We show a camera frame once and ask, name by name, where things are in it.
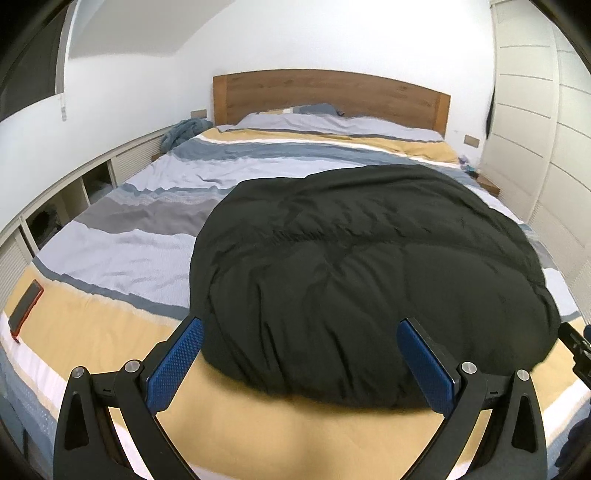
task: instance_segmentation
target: silver screw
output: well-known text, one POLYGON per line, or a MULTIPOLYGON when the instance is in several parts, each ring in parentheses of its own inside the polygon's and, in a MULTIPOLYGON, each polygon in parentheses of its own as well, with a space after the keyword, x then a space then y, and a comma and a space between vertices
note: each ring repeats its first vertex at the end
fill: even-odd
POLYGON ((518 370, 517 371, 517 376, 522 379, 524 382, 527 382, 530 379, 530 375, 527 371, 525 370, 518 370))
POLYGON ((72 370, 73 378, 80 378, 82 375, 84 375, 84 367, 76 367, 74 370, 72 370))
POLYGON ((130 374, 139 370, 139 362, 137 360, 130 360, 125 364, 125 371, 130 374))
POLYGON ((478 370, 476 368, 476 365, 474 365, 472 362, 464 362, 462 363, 462 370, 464 370, 464 372, 466 372, 467 374, 475 374, 476 370, 478 370))

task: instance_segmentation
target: bed frame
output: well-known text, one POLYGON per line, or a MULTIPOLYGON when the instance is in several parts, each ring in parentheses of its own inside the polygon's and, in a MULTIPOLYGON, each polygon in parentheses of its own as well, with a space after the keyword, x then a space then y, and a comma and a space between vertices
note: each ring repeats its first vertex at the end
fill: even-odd
POLYGON ((261 70, 213 78, 217 125, 249 113, 331 103, 345 116, 369 115, 445 135, 451 97, 412 83, 335 70, 261 70))

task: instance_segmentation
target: bed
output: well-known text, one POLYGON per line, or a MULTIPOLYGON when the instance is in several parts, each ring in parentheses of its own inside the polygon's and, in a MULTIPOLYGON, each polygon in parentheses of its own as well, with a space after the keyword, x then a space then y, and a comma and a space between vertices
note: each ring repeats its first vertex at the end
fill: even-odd
MULTIPOLYGON (((583 319, 535 232, 462 172, 443 141, 449 95, 357 73, 270 70, 214 77, 213 97, 217 127, 163 155, 67 224, 27 268, 1 313, 0 382, 49 465, 72 369, 117 370, 170 335, 188 312, 195 237, 242 180, 378 164, 434 168, 519 224, 562 320, 582 331, 583 319), (316 103, 329 103, 342 116, 294 113, 295 106, 316 103), (7 320, 33 279, 45 292, 18 344, 7 320)), ((568 431, 589 414, 591 392, 571 362, 558 343, 532 373, 549 478, 568 431)), ((112 415, 134 470, 149 478, 118 410, 112 415)), ((224 377, 201 355, 170 408, 158 414, 203 480, 400 478, 441 418, 426 410, 360 411, 267 397, 224 377)), ((451 478, 466 470, 486 419, 484 412, 451 478)))

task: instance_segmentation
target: pillow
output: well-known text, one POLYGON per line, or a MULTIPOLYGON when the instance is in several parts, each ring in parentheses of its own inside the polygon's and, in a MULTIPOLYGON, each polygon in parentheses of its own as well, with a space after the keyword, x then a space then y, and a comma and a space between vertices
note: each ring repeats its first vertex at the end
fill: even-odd
POLYGON ((333 116, 343 116, 344 113, 338 111, 334 106, 329 103, 317 103, 315 105, 300 105, 300 106, 292 106, 289 108, 278 108, 273 110, 267 110, 265 112, 257 112, 259 113, 270 113, 270 114, 278 114, 278 113, 307 113, 309 115, 333 115, 333 116))

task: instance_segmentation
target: smartphone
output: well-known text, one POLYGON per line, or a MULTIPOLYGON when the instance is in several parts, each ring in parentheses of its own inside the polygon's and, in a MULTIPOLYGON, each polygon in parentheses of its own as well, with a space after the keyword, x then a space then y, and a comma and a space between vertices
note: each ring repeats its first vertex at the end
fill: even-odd
POLYGON ((43 287, 37 280, 33 280, 25 294, 18 301, 17 307, 10 315, 8 319, 8 326, 10 327, 10 334, 16 343, 20 343, 17 339, 19 332, 21 331, 22 324, 25 322, 29 313, 41 297, 43 293, 43 287))

